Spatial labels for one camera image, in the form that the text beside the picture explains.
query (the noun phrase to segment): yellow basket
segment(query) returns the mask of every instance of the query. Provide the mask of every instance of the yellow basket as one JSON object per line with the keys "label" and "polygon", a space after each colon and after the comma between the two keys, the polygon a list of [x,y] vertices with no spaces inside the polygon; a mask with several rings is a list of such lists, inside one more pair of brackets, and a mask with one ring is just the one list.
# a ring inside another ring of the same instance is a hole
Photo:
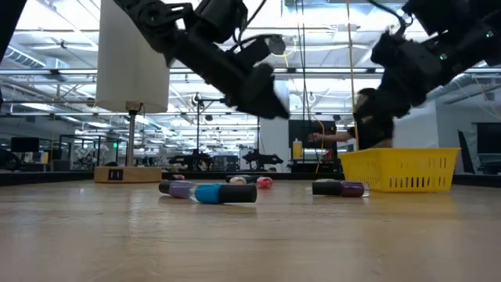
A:
{"label": "yellow basket", "polygon": [[460,148],[368,149],[340,154],[346,180],[380,192],[449,191]]}

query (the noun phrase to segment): monitor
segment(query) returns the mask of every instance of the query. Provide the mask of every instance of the monitor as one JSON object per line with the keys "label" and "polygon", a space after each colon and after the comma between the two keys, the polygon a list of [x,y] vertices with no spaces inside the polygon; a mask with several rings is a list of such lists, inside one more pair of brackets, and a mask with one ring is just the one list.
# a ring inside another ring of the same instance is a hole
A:
{"label": "monitor", "polygon": [[38,152],[40,139],[35,137],[12,137],[10,139],[10,151],[14,153]]}
{"label": "monitor", "polygon": [[477,124],[477,153],[501,154],[501,123]]}

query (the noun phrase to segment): white cylinder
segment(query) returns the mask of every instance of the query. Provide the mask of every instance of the white cylinder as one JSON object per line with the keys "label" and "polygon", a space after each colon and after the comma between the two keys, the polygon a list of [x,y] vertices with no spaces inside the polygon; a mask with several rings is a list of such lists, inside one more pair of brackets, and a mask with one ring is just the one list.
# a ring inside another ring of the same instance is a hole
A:
{"label": "white cylinder", "polygon": [[146,113],[168,108],[169,70],[132,20],[113,1],[101,2],[96,106],[125,112],[126,102]]}

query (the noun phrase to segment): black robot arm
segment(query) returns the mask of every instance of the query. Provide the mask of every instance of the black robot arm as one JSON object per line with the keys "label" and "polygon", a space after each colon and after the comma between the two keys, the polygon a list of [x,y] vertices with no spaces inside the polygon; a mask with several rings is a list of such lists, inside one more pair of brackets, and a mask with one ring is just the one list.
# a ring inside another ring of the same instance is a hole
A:
{"label": "black robot arm", "polygon": [[402,10],[419,20],[428,35],[436,35],[425,42],[406,40],[403,32],[381,35],[371,60],[384,67],[384,74],[377,94],[355,118],[400,118],[424,103],[429,91],[482,60],[489,66],[501,63],[500,1],[409,0]]}
{"label": "black robot arm", "polygon": [[[229,107],[264,118],[288,118],[288,108],[275,94],[273,68],[258,64],[270,54],[263,38],[240,52],[224,51],[215,43],[230,39],[247,21],[242,0],[203,0],[195,10],[190,3],[161,0],[114,0],[132,19],[167,65],[174,59],[200,75],[223,94]],[[185,28],[178,28],[182,20]]]}

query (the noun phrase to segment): wooden block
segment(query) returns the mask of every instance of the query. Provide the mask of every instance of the wooden block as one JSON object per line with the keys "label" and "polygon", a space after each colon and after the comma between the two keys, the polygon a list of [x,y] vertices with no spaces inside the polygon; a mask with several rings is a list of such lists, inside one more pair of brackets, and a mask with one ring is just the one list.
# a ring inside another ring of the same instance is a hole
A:
{"label": "wooden block", "polygon": [[161,168],[97,167],[96,183],[158,183],[162,180]]}

